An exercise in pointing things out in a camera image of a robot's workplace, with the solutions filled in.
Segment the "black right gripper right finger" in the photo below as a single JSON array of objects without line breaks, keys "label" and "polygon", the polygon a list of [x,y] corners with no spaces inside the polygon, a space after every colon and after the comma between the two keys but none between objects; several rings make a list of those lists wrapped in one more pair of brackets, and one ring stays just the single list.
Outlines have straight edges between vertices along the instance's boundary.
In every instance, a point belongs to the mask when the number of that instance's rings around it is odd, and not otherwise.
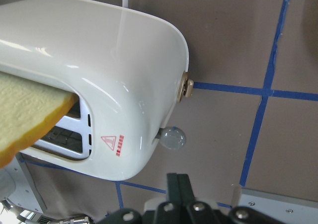
[{"label": "black right gripper right finger", "polygon": [[195,197],[189,176],[178,174],[181,220],[184,224],[229,224],[228,217],[223,214],[219,205],[212,198]]}]

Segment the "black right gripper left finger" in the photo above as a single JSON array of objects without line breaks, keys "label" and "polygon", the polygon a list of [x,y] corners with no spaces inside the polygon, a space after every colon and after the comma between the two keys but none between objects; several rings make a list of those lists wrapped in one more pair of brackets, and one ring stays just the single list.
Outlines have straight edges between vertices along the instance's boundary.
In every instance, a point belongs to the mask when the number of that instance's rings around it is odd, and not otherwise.
[{"label": "black right gripper left finger", "polygon": [[154,214],[154,224],[180,223],[180,191],[176,173],[167,174],[166,201],[160,203]]}]

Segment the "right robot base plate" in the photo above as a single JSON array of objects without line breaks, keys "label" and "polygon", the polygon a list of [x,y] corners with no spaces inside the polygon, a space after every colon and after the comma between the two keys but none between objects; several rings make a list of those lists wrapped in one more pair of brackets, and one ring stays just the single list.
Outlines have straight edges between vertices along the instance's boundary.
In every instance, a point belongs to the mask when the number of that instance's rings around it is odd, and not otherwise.
[{"label": "right robot base plate", "polygon": [[243,187],[234,189],[231,206],[249,207],[286,224],[316,224],[318,203]]}]

